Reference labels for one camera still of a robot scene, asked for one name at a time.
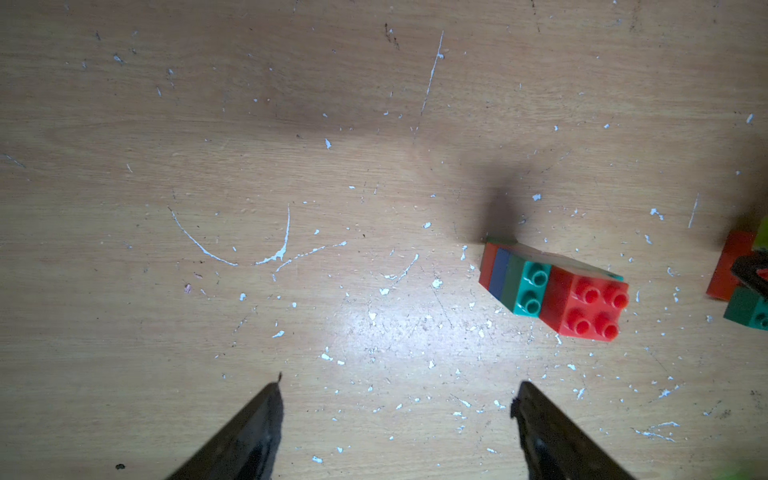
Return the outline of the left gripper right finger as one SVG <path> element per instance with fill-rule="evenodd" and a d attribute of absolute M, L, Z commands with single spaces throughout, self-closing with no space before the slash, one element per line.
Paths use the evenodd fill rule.
<path fill-rule="evenodd" d="M 532 382 L 520 384 L 510 417 L 530 480 L 633 479 Z"/>

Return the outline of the dark green 2x2 lego brick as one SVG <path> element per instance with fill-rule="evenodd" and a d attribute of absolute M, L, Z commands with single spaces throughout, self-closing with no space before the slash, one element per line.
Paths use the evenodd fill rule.
<path fill-rule="evenodd" d="M 728 302 L 724 318 L 753 329 L 768 329 L 767 301 L 747 287 L 737 287 Z"/>

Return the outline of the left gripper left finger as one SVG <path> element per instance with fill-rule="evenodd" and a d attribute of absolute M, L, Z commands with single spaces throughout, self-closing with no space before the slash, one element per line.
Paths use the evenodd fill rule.
<path fill-rule="evenodd" d="M 283 400 L 277 382 L 267 384 L 171 479 L 270 479 L 281 440 Z"/>

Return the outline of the lime green 2x2 lego brick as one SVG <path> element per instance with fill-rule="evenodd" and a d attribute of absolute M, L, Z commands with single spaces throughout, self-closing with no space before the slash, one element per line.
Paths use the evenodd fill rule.
<path fill-rule="evenodd" d="M 752 250 L 755 252 L 768 251 L 768 217 L 764 217 L 755 234 Z"/>

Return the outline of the red 2x4 lego brick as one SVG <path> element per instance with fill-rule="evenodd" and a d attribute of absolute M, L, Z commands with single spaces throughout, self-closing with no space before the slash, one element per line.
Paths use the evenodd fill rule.
<path fill-rule="evenodd" d="M 490 290 L 490 283 L 491 283 L 497 251 L 498 251 L 498 246 L 496 244 L 491 242 L 487 242 L 485 244 L 482 261 L 480 265 L 479 283 L 486 290 Z"/>

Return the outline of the blue 2x4 lego brick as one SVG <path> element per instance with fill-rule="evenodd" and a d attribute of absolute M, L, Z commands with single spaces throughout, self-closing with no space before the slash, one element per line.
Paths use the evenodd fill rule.
<path fill-rule="evenodd" d="M 510 252 L 508 250 L 503 248 L 496 250 L 488 290 L 499 301 L 503 298 L 509 260 Z"/>

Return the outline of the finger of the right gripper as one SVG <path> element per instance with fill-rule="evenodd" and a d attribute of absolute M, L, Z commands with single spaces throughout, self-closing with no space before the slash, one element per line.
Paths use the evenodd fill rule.
<path fill-rule="evenodd" d="M 747 288 L 753 290 L 763 299 L 767 299 L 767 280 L 760 275 L 767 270 L 767 253 L 755 252 L 734 260 L 731 273 Z"/>

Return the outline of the dark green 2x4 lego brick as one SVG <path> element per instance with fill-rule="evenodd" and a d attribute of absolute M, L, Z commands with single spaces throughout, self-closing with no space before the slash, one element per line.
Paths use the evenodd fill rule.
<path fill-rule="evenodd" d="M 543 252 L 526 245 L 499 245 L 510 252 L 503 298 L 500 301 L 518 316 L 538 318 L 552 266 L 596 272 L 622 281 L 623 278 L 602 268 L 589 265 L 564 255 Z"/>

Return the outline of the small red 2x2 lego brick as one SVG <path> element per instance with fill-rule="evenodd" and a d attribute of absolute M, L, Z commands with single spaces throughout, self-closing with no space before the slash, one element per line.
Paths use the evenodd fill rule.
<path fill-rule="evenodd" d="M 552 266 L 539 318 L 561 336 L 612 342 L 628 289 L 610 276 Z"/>

